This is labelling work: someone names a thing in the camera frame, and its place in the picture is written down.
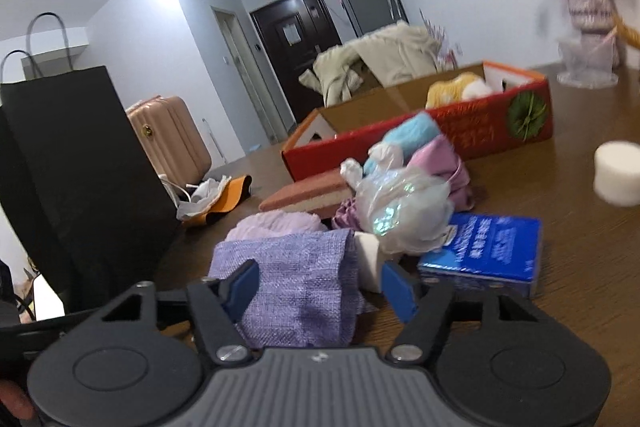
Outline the person's left hand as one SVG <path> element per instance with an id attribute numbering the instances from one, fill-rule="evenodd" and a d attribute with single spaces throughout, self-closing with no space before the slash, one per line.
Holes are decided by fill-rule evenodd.
<path id="1" fill-rule="evenodd" d="M 36 415 L 32 401 L 12 381 L 0 381 L 0 401 L 13 417 L 21 421 L 30 421 Z"/>

